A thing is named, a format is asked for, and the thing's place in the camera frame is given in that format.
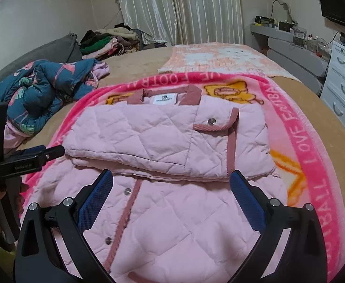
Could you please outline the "striped beige curtain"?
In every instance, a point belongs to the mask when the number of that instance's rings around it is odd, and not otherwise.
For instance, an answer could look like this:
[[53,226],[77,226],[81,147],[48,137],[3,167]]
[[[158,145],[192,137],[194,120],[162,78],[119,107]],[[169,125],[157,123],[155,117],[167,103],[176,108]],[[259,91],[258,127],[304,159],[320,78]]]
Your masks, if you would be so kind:
[[119,0],[127,26],[143,40],[172,45],[243,43],[241,0]]

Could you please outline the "pink quilted jacket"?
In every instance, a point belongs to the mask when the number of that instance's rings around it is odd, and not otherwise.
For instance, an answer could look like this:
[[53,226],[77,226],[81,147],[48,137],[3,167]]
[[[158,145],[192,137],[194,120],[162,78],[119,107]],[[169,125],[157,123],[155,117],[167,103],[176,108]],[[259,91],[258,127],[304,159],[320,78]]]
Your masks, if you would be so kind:
[[84,236],[116,282],[228,281],[259,238],[231,192],[233,171],[287,200],[260,104],[195,86],[88,107],[63,146],[29,200],[57,205],[110,170],[113,188]]

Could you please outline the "peach kitty blanket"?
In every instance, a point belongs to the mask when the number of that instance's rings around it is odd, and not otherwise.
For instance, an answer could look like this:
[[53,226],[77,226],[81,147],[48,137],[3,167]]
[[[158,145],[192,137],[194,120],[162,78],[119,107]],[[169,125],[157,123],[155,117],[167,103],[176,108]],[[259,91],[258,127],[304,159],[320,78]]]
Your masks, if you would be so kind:
[[249,73],[298,80],[275,61],[247,45],[218,42],[176,45],[158,72]]

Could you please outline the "navy floral comforter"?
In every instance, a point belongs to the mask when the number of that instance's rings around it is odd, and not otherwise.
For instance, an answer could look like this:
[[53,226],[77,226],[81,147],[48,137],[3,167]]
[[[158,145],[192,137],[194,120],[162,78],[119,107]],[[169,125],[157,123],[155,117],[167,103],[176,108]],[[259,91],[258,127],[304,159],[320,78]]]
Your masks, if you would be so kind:
[[80,100],[110,74],[107,63],[85,59],[28,63],[0,82],[0,103],[8,103],[4,152],[34,137],[64,105]]

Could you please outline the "pile of folded clothes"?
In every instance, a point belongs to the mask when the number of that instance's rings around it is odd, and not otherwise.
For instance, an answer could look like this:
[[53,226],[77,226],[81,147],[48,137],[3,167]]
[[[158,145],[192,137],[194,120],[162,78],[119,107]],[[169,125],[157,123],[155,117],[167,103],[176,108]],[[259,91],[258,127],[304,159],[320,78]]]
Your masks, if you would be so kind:
[[146,43],[138,29],[118,26],[113,29],[89,30],[78,43],[82,59],[97,60],[120,56],[140,50],[167,47],[165,42]]

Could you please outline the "pink cartoon fleece blanket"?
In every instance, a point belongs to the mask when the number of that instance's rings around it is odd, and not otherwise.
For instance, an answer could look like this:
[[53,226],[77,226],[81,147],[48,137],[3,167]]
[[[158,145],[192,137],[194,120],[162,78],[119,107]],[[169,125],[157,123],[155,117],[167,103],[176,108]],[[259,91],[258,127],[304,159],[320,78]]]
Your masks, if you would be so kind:
[[[164,83],[161,85],[154,84],[152,78],[147,77],[146,87],[119,84],[117,86],[103,87],[87,94],[74,105],[63,120],[59,130],[51,140],[51,145],[63,145],[63,139],[84,109],[102,104],[115,104],[121,100],[126,100],[140,90],[163,91],[184,86],[195,86],[201,90],[203,95],[213,96],[239,104],[260,104],[267,124],[270,154],[287,190],[287,200],[286,202],[281,202],[285,206],[296,208],[302,208],[304,204],[311,203],[319,218],[324,236],[323,225],[321,224],[321,212],[327,209],[327,203],[321,203],[317,199],[311,199],[308,195],[304,196],[302,202],[290,202],[288,200],[291,182],[284,171],[278,166],[277,160],[274,159],[273,149],[270,145],[271,142],[284,143],[283,150],[289,154],[298,154],[294,157],[294,160],[298,162],[298,168],[318,181],[322,181],[322,174],[326,169],[323,166],[323,161],[316,156],[317,149],[315,146],[317,142],[320,142],[320,137],[316,135],[316,131],[309,123],[307,117],[299,110],[298,105],[290,97],[273,92],[274,87],[276,87],[276,83],[273,80],[260,75],[221,74],[218,72],[160,74],[157,75],[157,78],[165,80]],[[41,172],[34,173],[25,179],[30,187],[29,192],[25,195],[28,203],[35,203],[29,200],[33,187],[41,178],[44,171],[55,161],[48,164]],[[325,237],[324,244],[327,253],[327,282],[329,282],[344,264],[345,256],[339,246],[336,246],[335,252],[331,253]]]

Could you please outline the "grey curved desk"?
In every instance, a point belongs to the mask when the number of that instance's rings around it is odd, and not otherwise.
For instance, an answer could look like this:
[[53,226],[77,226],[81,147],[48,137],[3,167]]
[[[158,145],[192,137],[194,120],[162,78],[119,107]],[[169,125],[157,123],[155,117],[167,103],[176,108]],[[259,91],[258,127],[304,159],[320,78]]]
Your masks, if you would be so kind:
[[328,61],[293,43],[293,35],[257,24],[250,25],[259,48],[267,50],[267,57],[299,79],[313,93],[320,96],[327,75]]

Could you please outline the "white drawer chest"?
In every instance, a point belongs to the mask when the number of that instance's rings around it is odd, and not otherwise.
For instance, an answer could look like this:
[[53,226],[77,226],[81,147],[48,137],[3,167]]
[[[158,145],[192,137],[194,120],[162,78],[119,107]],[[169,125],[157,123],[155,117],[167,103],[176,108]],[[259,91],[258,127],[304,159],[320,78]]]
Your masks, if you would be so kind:
[[332,44],[329,68],[320,99],[345,127],[345,46],[337,41]]

